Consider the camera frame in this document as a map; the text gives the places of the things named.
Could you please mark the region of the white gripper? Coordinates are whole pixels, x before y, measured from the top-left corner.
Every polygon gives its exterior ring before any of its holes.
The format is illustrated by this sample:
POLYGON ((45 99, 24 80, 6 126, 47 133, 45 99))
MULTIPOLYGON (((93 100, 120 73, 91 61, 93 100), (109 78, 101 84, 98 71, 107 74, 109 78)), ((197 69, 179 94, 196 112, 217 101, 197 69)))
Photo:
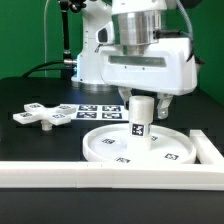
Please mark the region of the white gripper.
POLYGON ((104 46, 100 56, 101 77, 106 84, 120 86, 125 109, 129 109, 131 88, 158 92, 157 115, 166 119, 172 95, 190 93, 197 85, 196 62, 188 38, 161 38, 148 45, 141 56, 126 56, 120 47, 104 46))

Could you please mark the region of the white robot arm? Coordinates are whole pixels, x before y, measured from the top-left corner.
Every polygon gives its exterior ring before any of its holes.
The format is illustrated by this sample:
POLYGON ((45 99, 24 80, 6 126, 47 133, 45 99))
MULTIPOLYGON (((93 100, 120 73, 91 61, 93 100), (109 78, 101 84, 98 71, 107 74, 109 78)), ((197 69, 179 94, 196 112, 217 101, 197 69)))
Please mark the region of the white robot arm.
POLYGON ((87 0, 83 49, 73 84, 89 91, 117 87, 125 105, 133 89, 154 92, 157 116, 168 117, 174 96, 197 85, 188 8, 200 0, 87 0))

